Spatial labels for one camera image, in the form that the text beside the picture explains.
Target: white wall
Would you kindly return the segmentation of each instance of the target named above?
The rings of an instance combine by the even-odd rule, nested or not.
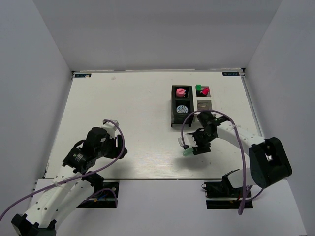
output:
[[[267,136],[279,137],[288,179],[308,235],[315,235],[315,1],[284,0],[248,68],[247,82]]]
[[[71,84],[71,72],[31,0],[0,0],[0,211],[42,177]],[[0,223],[13,236],[11,218]]]
[[[71,70],[246,67],[281,0],[34,0]]]

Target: light green object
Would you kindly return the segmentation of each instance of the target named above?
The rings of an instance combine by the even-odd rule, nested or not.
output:
[[[196,85],[196,91],[201,91],[201,85]]]
[[[193,148],[190,147],[190,148],[187,148],[185,151],[183,151],[183,156],[189,156],[189,155],[192,155],[193,153]]]

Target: white dial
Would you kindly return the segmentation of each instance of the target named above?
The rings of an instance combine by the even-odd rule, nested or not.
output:
[[[185,105],[179,105],[179,106],[176,108],[176,112],[177,112],[177,113],[188,113],[188,107],[185,106]]]

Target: pink object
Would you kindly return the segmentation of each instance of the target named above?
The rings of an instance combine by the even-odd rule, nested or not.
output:
[[[185,96],[185,89],[184,88],[178,88],[176,89],[176,96],[177,97],[184,97]]]
[[[207,96],[209,92],[208,88],[204,88],[203,91],[201,92],[203,95]]]

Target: black sticker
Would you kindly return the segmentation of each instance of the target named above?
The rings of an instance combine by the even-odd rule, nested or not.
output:
[[[75,78],[84,78],[84,77],[91,77],[92,74],[75,74]]]
[[[239,72],[222,72],[223,76],[240,76]]]

